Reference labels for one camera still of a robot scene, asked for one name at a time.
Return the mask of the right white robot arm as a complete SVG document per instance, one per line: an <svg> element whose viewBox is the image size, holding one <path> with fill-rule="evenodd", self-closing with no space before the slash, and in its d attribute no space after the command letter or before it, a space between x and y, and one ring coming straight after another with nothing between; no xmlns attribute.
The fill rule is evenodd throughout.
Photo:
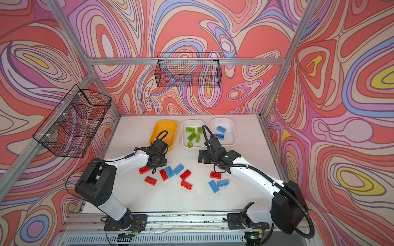
<svg viewBox="0 0 394 246"><path fill-rule="evenodd" d="M215 134L205 137L204 146L214 169L243 179L270 200L270 218L282 232L296 232L307 239L315 236L315 225L297 183L273 178L250 164L238 152L226 151Z"/></svg>

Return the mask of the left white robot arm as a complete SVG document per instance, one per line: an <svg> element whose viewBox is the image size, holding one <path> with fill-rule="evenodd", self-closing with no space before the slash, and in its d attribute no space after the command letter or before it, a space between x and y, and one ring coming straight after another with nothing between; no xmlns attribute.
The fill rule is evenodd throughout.
<svg viewBox="0 0 394 246"><path fill-rule="evenodd" d="M88 163L74 190L104 212L120 230L128 230L132 225L131 212L112 193L115 179L133 169L147 167L155 170L166 166L168 150L167 143L156 139L150 146L135 148L132 153L117 159L105 161L95 158Z"/></svg>

